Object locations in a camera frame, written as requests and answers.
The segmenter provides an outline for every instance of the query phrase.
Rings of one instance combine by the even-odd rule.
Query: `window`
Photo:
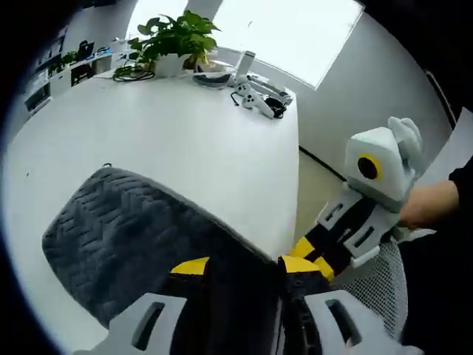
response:
[[[223,0],[214,37],[316,86],[362,9],[353,0]]]
[[[138,0],[128,24],[126,37],[138,37],[140,35],[137,30],[138,25],[146,24],[152,17],[167,15],[176,18],[181,16],[186,5],[187,0]]]

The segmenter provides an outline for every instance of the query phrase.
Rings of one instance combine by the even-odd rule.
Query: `person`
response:
[[[404,344],[426,354],[470,347],[473,324],[473,157],[448,180],[415,186],[402,226],[436,231],[400,244],[408,294]]]

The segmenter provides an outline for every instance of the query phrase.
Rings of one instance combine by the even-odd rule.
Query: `white desk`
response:
[[[4,162],[7,248],[38,318],[65,351],[106,330],[55,277],[41,236],[104,163],[174,190],[276,259],[293,241],[298,189],[296,100],[282,120],[234,106],[230,89],[189,79],[91,78],[53,100],[9,145]]]

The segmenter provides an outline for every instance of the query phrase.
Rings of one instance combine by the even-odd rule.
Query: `floor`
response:
[[[299,152],[299,193],[295,242],[314,224],[325,203],[335,199],[341,191],[342,182],[314,159]]]

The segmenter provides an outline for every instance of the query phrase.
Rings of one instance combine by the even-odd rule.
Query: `yellow eye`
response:
[[[371,154],[362,154],[358,158],[360,173],[370,180],[380,180],[382,176],[381,162]]]

